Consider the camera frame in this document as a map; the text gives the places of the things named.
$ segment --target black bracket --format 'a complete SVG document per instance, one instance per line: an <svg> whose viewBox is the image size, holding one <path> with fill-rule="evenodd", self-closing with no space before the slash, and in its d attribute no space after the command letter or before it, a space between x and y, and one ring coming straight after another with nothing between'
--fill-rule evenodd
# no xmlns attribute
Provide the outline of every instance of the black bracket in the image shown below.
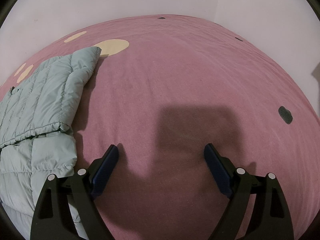
<svg viewBox="0 0 320 240"><path fill-rule="evenodd" d="M81 222L90 240L114 240L93 200L102 194L119 158L118 148L111 145L102 158L94 160L87 170L73 176L48 176L41 190L32 219L32 240L83 239L76 231L68 204L73 195Z"/></svg>
<svg viewBox="0 0 320 240"><path fill-rule="evenodd" d="M293 240L289 208L273 173L265 177L250 175L243 168L221 157L210 143L204 158L221 193L230 201L209 240L234 240L247 209L250 194L256 194L245 236L239 240Z"/></svg>
<svg viewBox="0 0 320 240"><path fill-rule="evenodd" d="M111 145L104 156L87 170L73 176L48 176L40 193L31 226L31 240L76 240L68 195L73 195L89 240L114 240L93 200L102 194L119 158ZM247 209L250 194L256 194L251 220L239 240L293 240L289 209L281 186L273 173L265 177L250 175L243 168L221 157L212 144L204 148L204 158L221 193L230 201L209 240L234 240Z"/></svg>

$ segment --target pink fabric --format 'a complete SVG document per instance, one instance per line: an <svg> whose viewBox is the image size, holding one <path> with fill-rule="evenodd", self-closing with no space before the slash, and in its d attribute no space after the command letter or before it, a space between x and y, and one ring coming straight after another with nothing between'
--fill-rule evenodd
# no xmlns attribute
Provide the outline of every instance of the pink fabric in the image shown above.
<svg viewBox="0 0 320 240"><path fill-rule="evenodd" d="M75 33L85 35L61 38L26 62L37 66L107 39L129 42L99 60L73 123L76 169L110 144L119 147L119 162L95 202L111 233L208 239L228 202L203 158L211 142L251 174L276 174L297 239L320 208L320 122L310 103L276 62L231 31L193 17L158 17L84 28ZM291 124L279 116L280 106L291 111Z"/></svg>

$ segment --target yellow circle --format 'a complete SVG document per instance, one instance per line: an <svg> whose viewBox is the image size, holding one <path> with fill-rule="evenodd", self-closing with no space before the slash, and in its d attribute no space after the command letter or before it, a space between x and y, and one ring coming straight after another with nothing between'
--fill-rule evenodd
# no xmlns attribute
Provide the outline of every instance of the yellow circle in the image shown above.
<svg viewBox="0 0 320 240"><path fill-rule="evenodd" d="M18 78L18 80L17 80L17 83L20 83L21 80L23 80L23 79L29 74L29 72L30 72L30 70L31 70L32 68L33 68L33 65L27 67L26 70L23 71L23 72L21 73L21 75L19 76L19 78Z"/></svg>
<svg viewBox="0 0 320 240"><path fill-rule="evenodd" d="M26 64L23 64L23 65L17 70L17 72L14 74L14 77L19 74L19 72L23 69L23 67L24 67L25 65L26 65Z"/></svg>
<svg viewBox="0 0 320 240"><path fill-rule="evenodd" d="M69 41L73 41L74 39L80 37L81 35L83 35L83 34L85 34L85 33L87 33L87 32L84 31L84 32L80 32L80 33L77 33L77 34L75 34L75 35L72 35L71 37L67 38L67 39L64 41L64 43L69 42Z"/></svg>
<svg viewBox="0 0 320 240"><path fill-rule="evenodd" d="M97 43L96 45L101 49L100 56L111 56L126 49L129 42L126 40L112 39Z"/></svg>

